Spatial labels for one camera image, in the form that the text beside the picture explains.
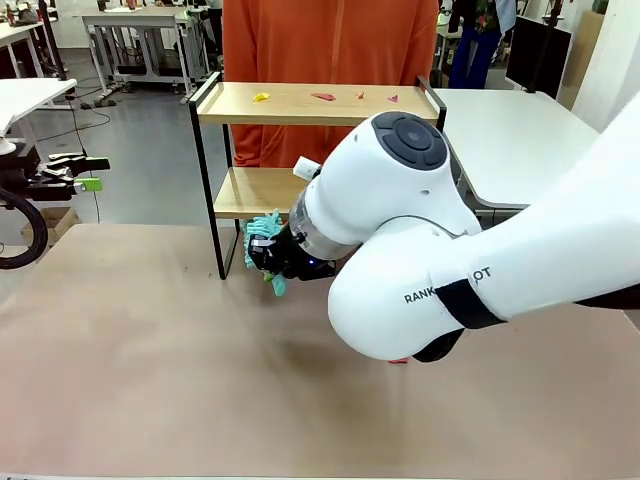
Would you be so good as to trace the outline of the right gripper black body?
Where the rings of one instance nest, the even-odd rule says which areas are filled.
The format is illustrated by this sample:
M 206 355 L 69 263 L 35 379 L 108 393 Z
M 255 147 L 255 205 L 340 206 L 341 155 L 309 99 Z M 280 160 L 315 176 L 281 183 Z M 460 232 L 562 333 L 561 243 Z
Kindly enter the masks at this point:
M 271 237 L 260 234 L 249 236 L 248 254 L 254 266 L 286 279 L 311 281 L 335 276 L 335 262 L 323 260 L 302 249 L 302 233 L 294 234 L 285 226 Z

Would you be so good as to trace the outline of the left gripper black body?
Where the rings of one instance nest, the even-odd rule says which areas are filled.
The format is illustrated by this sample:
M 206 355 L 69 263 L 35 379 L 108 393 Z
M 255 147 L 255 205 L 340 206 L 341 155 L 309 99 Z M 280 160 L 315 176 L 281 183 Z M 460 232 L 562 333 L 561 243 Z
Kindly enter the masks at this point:
M 0 188 L 22 198 L 45 201 L 43 191 L 34 188 L 39 182 L 39 164 L 40 157 L 35 148 L 0 155 Z

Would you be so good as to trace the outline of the teal microfibre duster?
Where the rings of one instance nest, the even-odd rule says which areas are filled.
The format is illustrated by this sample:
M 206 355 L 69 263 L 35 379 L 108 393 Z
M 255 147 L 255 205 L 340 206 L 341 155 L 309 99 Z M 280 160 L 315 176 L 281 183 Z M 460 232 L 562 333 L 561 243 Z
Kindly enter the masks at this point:
M 284 222 L 278 210 L 274 210 L 272 213 L 257 216 L 243 222 L 244 262 L 247 268 L 257 269 L 257 266 L 249 255 L 250 236 L 261 235 L 269 238 L 280 233 L 283 227 Z M 271 284 L 274 294 L 277 297 L 282 297 L 286 293 L 287 280 L 282 274 L 275 275 L 276 277 L 274 280 L 267 283 Z

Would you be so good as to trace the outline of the brown cardboard box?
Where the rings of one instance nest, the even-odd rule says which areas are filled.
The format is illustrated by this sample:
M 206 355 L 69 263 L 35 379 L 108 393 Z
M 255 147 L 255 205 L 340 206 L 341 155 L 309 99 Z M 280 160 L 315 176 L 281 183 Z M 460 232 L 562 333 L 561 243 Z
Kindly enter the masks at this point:
M 48 247 L 53 247 L 73 226 L 82 221 L 77 212 L 68 206 L 46 207 L 39 210 L 48 230 Z M 27 216 L 27 223 L 21 228 L 21 235 L 26 245 L 34 238 L 32 215 Z

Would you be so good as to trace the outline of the small white desk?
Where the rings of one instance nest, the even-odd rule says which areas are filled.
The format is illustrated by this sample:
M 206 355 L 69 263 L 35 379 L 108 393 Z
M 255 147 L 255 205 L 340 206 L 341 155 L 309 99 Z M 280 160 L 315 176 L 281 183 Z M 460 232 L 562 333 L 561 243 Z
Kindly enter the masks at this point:
M 75 79 L 0 79 L 0 138 L 15 121 L 77 85 Z

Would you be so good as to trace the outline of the black vertical stand pole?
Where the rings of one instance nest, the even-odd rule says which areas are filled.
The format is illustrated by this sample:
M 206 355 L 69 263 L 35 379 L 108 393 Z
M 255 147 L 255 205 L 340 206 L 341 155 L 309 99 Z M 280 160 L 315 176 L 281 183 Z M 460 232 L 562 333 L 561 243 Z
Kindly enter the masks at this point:
M 51 26 L 50 16 L 49 16 L 49 6 L 46 3 L 46 0 L 38 0 L 38 9 L 41 14 L 41 22 L 44 28 L 45 38 L 50 54 L 50 58 L 53 61 L 53 66 L 55 68 L 56 74 L 58 78 L 62 81 L 67 79 L 67 74 L 64 69 L 64 65 L 58 50 L 58 46 L 56 43 L 55 35 Z

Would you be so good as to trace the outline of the person torso orange jacket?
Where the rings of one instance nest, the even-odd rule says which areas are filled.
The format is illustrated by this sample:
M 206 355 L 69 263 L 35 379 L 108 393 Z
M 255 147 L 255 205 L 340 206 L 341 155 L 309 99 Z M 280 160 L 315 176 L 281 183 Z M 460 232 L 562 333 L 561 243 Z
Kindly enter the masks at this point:
M 410 86 L 429 74 L 438 0 L 223 0 L 228 82 Z

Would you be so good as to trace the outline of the person in blue trousers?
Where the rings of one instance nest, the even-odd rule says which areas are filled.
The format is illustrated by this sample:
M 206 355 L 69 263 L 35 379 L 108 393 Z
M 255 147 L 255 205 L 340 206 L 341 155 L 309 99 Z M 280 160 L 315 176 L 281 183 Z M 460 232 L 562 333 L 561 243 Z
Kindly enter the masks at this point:
M 491 59 L 516 22 L 517 0 L 452 0 L 448 31 L 462 25 L 448 87 L 484 89 Z

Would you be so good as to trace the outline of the black computer monitor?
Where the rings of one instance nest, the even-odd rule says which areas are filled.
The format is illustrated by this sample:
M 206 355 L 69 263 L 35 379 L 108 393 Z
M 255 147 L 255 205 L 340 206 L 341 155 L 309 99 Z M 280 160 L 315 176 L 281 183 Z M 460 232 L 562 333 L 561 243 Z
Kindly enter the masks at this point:
M 523 16 L 516 18 L 506 79 L 525 89 L 536 80 L 535 90 L 556 99 L 572 42 L 572 34 Z

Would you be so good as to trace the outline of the black frame wooden two-tier shelf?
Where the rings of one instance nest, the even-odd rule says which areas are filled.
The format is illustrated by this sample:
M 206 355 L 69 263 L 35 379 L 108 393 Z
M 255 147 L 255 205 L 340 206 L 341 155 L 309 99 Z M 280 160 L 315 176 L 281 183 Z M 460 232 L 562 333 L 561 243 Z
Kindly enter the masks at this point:
M 365 92 L 363 99 L 356 94 Z M 252 101 L 266 92 L 266 101 Z M 328 93 L 335 101 L 312 97 Z M 398 95 L 397 103 L 388 100 Z M 418 76 L 411 86 L 248 83 L 227 82 L 212 74 L 189 98 L 189 113 L 205 195 L 208 222 L 214 246 L 217 272 L 227 278 L 241 234 L 240 222 L 278 210 L 285 216 L 303 182 L 287 169 L 244 168 L 233 163 L 231 125 L 294 125 L 353 127 L 367 117 L 396 107 L 431 122 L 444 130 L 447 107 L 426 78 Z M 201 124 L 222 128 L 224 165 L 222 185 L 211 188 Z

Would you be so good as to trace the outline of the grey metal frame desk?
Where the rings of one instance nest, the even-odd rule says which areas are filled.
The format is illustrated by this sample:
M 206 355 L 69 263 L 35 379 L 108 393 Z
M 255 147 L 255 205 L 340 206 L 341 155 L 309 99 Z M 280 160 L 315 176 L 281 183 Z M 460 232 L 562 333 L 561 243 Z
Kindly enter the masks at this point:
M 94 63 L 101 106 L 134 83 L 172 86 L 185 104 L 211 73 L 202 8 L 117 7 L 81 16 Z

